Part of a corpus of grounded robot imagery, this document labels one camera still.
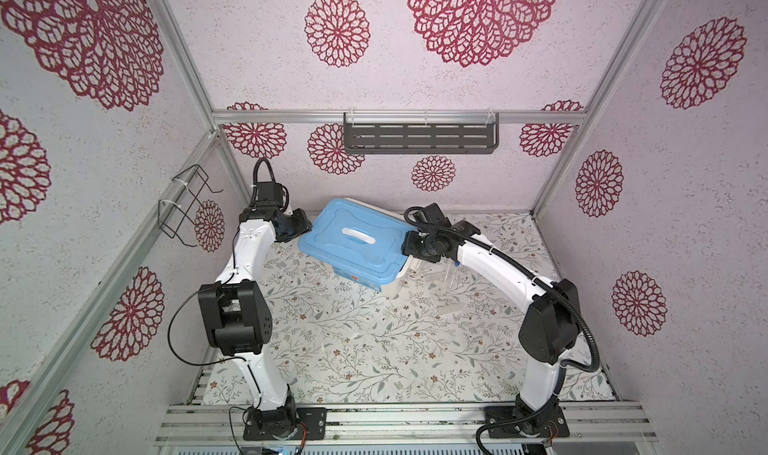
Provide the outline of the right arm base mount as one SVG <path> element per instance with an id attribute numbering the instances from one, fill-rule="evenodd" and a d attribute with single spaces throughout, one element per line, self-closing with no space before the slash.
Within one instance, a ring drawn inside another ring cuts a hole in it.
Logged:
<path id="1" fill-rule="evenodd" d="M 558 402 L 534 412 L 517 406 L 489 406 L 484 409 L 491 439 L 567 438 L 571 435 Z"/>

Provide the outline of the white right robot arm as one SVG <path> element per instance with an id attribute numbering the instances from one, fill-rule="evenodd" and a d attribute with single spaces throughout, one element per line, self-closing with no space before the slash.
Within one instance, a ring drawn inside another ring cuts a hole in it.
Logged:
<path id="1" fill-rule="evenodd" d="M 566 367 L 575 363 L 571 349 L 582 325 L 566 294 L 570 282 L 537 275 L 497 249 L 475 225 L 450 222 L 435 203 L 410 207 L 403 217 L 414 227 L 403 242 L 404 254 L 431 263 L 447 258 L 472 269 L 523 313 L 518 339 L 527 366 L 519 404 L 524 413 L 544 409 L 559 393 Z"/>

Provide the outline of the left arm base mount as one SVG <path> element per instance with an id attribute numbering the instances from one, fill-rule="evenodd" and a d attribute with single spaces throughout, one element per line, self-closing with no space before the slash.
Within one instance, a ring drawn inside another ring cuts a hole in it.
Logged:
<path id="1" fill-rule="evenodd" d="M 281 407 L 246 412 L 244 441 L 315 441 L 325 438 L 328 410 L 324 407 Z"/>

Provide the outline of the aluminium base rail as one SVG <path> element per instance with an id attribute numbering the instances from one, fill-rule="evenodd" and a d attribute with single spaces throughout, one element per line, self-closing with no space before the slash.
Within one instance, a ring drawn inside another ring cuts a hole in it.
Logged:
<path id="1" fill-rule="evenodd" d="M 637 402 L 564 401 L 553 421 L 529 435 L 521 425 L 503 428 L 510 412 L 502 403 L 303 404 L 303 425 L 288 438 L 248 428 L 240 410 L 224 405 L 172 405 L 152 444 L 159 452 L 174 448 L 223 447 L 234 452 L 259 446 L 305 451 L 331 446 L 460 445 L 490 450 L 513 444 L 630 443 L 650 452 L 658 437 Z"/>

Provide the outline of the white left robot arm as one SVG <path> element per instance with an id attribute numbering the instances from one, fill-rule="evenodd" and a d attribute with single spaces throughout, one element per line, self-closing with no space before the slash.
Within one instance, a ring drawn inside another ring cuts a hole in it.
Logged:
<path id="1" fill-rule="evenodd" d="M 228 265 L 196 294 L 209 345 L 235 363 L 250 391 L 243 435 L 248 440 L 261 435 L 287 439 L 299 429 L 289 383 L 267 350 L 274 317 L 257 277 L 272 245 L 290 242 L 311 228 L 302 209 L 245 209 Z"/>

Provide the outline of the grey wall shelf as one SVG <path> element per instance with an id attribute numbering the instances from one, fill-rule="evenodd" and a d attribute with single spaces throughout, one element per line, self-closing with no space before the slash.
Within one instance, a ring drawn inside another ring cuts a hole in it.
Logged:
<path id="1" fill-rule="evenodd" d="M 486 155 L 499 146 L 499 116 L 479 122 L 358 122 L 343 115 L 344 149 L 355 155 Z"/>

